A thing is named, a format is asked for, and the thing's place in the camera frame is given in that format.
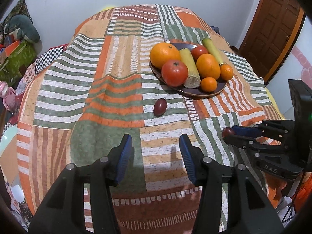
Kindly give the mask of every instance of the blue gripper pad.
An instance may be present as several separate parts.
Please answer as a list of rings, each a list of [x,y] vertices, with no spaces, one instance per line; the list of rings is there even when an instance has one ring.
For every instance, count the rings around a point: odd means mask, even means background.
[[[262,136],[262,131],[257,128],[242,127],[242,126],[237,126],[237,125],[234,125],[231,128],[237,135],[251,137],[251,138],[257,138],[259,136]]]
[[[195,186],[202,186],[207,179],[207,172],[202,166],[204,154],[201,149],[191,144],[187,134],[182,134],[179,139],[180,152],[184,161],[188,179]]]
[[[110,161],[108,178],[118,185],[123,179],[127,169],[128,161],[132,152],[132,137],[124,134],[118,147],[114,147],[108,153]]]

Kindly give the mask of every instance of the bed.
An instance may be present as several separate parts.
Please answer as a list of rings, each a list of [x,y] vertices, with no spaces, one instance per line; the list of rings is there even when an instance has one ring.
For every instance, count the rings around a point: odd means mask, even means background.
[[[222,93],[192,99],[155,78],[149,51],[156,43],[201,44],[206,37],[234,70]],[[66,164],[93,163],[119,145],[125,133],[132,136],[135,153],[125,179],[111,189],[122,233],[191,232],[201,187],[187,177],[178,146],[182,133],[219,163],[245,164],[277,206],[282,181],[253,169],[242,149],[223,142],[221,131],[282,116],[263,79],[194,12],[158,4],[111,8],[81,23],[65,48],[51,65],[45,63],[47,68],[30,67],[20,86],[18,168],[32,213]],[[159,98],[168,107],[156,118],[152,107]],[[264,137],[260,141],[277,144]],[[222,198],[220,230],[227,222],[226,186]],[[93,231],[87,185],[84,201],[86,228]]]

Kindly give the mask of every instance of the peeled corn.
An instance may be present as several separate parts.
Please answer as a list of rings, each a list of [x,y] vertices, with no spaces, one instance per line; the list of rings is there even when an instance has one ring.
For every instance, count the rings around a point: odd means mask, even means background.
[[[197,88],[201,81],[191,51],[188,48],[181,49],[180,55],[181,61],[188,67],[188,78],[184,86],[188,89]]]
[[[219,50],[216,48],[216,46],[213,44],[213,41],[210,38],[203,39],[202,44],[205,48],[207,48],[208,52],[216,58],[219,65],[224,63]]]

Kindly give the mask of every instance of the fruit plate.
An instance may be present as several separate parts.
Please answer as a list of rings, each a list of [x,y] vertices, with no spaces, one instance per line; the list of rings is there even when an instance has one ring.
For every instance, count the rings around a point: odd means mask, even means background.
[[[171,43],[171,44],[174,45],[178,50],[181,50],[183,48],[188,48],[191,51],[193,48],[197,47],[196,45],[192,45],[188,43]],[[158,80],[164,82],[161,76],[161,70],[154,67],[153,64],[151,64],[151,62],[149,63],[149,66],[151,67],[151,70],[153,71],[155,76],[158,78]],[[184,85],[181,85],[179,87],[171,87],[171,88],[187,96],[205,98],[205,97],[213,97],[213,96],[220,94],[224,90],[225,86],[227,85],[227,81],[221,78],[217,80],[217,83],[218,85],[217,85],[216,90],[214,92],[209,92],[209,93],[202,91],[200,87],[194,88],[194,89],[188,89],[188,88],[185,88]]]

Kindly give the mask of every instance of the red tomato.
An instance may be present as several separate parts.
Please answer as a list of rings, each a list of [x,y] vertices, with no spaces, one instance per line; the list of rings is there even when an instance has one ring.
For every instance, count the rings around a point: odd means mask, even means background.
[[[202,54],[208,54],[208,51],[204,46],[198,45],[191,51],[191,53],[194,61],[196,62],[199,56],[201,56]]]
[[[167,85],[178,87],[188,78],[188,67],[179,60],[169,60],[163,65],[161,76]]]

